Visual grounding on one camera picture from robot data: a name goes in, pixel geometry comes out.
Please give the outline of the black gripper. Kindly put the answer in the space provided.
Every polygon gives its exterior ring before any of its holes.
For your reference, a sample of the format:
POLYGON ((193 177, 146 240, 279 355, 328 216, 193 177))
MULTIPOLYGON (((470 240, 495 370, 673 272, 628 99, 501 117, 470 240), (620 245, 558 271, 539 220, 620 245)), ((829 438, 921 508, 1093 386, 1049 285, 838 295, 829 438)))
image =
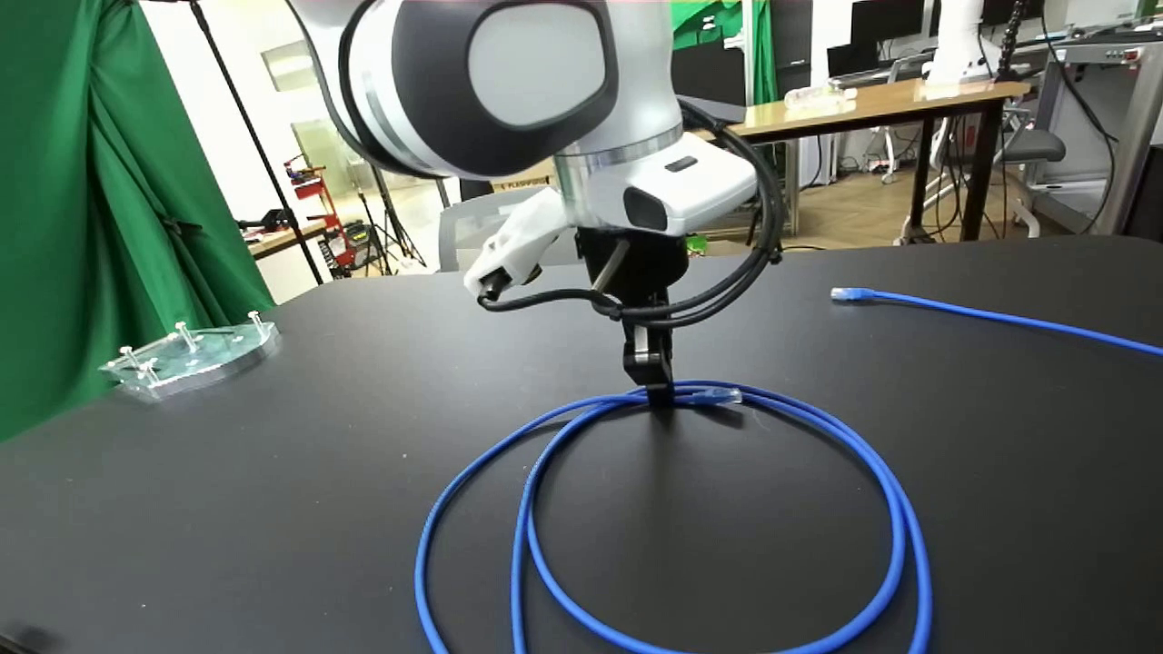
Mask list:
POLYGON ((620 366, 645 392, 651 406, 673 404, 673 338, 679 317, 668 287, 686 272, 686 245, 679 237, 581 229, 579 254, 591 279, 591 308, 626 330, 620 366))

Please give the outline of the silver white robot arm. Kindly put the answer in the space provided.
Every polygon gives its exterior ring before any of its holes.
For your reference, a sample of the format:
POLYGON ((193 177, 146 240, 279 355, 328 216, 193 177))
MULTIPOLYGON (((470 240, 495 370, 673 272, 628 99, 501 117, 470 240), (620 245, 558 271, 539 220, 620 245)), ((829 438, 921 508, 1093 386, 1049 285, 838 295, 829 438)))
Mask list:
POLYGON ((663 404, 673 336, 743 287, 677 302, 683 240, 766 189, 743 147, 673 88, 663 0, 282 0, 304 32, 334 130, 369 165, 426 177, 556 181, 513 208, 463 272, 491 313, 575 240, 575 290, 626 336, 620 366, 663 404))

